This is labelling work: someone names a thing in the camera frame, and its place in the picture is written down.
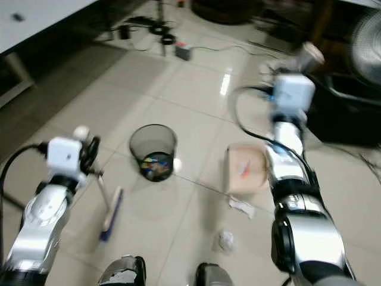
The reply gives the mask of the blue bristle hand broom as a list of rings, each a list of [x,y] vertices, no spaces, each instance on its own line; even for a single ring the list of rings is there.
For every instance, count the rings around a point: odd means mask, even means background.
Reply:
[[[80,125],[74,128],[73,136],[78,141],[81,141],[84,144],[87,139],[92,139],[93,136],[90,135],[90,129],[87,126]],[[99,166],[96,161],[96,164],[99,169],[103,171],[103,175],[93,175],[96,179],[98,188],[101,192],[101,195],[104,199],[104,204],[107,207],[107,215],[104,218],[102,224],[102,231],[99,235],[99,240],[108,241],[111,238],[111,234],[116,223],[117,213],[120,210],[121,203],[124,196],[124,188],[117,186],[113,191],[109,191],[104,180],[104,169]],[[80,152],[80,169],[81,169],[81,152]]]

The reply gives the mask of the beige long-handled dustpan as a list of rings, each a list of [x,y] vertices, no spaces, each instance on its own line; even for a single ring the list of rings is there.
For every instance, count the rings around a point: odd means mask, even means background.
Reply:
[[[227,153],[227,169],[232,175],[232,189],[250,192],[269,185],[275,195],[303,193],[318,196],[320,185],[315,170],[305,158],[304,133],[307,120],[289,116],[272,116],[274,80],[278,74],[304,74],[326,62],[321,50],[305,42],[295,55],[263,65],[264,80],[258,85],[245,85],[229,93],[232,120],[245,134],[261,139],[264,145],[244,145]],[[269,100],[270,133],[257,134],[246,128],[239,117],[239,99],[246,92],[256,92]]]

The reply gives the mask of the black mesh waste bin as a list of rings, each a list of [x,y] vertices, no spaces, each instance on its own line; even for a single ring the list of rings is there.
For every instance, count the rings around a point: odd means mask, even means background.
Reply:
[[[174,158],[175,170],[177,136],[169,126],[164,126],[160,123],[150,123],[150,125],[141,126],[141,128],[138,128],[131,135],[128,146],[131,155],[137,163],[139,174],[139,162],[142,161],[145,156],[154,152],[164,152],[171,155]]]

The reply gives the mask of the colourful rubbish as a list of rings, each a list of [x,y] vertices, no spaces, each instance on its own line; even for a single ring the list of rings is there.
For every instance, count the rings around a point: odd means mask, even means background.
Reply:
[[[150,182],[168,179],[174,170],[174,158],[168,153],[154,152],[139,162],[140,173]]]

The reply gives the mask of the black power adapter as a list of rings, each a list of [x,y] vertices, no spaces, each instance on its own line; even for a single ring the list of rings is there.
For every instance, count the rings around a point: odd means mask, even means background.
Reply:
[[[132,28],[129,24],[118,27],[118,35],[120,40],[130,40],[132,38]]]

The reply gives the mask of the grey power box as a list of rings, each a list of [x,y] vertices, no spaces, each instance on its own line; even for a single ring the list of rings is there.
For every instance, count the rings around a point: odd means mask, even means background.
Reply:
[[[192,60],[192,51],[193,51],[193,47],[188,46],[186,43],[176,42],[174,44],[175,57],[179,58],[180,60],[183,60],[183,61]]]

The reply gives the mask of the flat white paper scrap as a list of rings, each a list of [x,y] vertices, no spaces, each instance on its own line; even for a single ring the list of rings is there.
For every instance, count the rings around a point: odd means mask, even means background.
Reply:
[[[257,211],[256,208],[250,203],[229,196],[228,204],[229,207],[244,213],[248,218],[250,218],[250,220],[253,220],[253,218],[255,218]]]

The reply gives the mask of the crumpled white paper ball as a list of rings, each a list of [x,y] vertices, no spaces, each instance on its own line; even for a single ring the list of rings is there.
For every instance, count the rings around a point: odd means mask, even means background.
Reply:
[[[224,253],[232,253],[236,249],[236,237],[228,229],[218,232],[218,246]]]

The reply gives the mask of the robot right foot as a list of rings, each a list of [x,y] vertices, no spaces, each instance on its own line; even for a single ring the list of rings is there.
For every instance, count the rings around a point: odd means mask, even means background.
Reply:
[[[194,286],[235,286],[228,272],[215,263],[201,263],[196,267]]]

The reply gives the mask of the dark round basket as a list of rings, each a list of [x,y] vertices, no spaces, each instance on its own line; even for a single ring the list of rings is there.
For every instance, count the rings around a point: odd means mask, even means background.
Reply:
[[[223,25],[247,24],[264,7],[263,0],[191,0],[194,14]]]

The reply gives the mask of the black storage box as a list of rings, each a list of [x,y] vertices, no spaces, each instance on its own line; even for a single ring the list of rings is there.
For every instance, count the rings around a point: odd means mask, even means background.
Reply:
[[[316,86],[307,126],[327,144],[381,144],[381,85],[350,74],[309,74]]]

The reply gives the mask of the round fan grille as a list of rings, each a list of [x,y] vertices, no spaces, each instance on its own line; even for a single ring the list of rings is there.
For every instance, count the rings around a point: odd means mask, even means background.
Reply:
[[[352,33],[351,60],[365,76],[381,73],[381,9],[368,12]]]

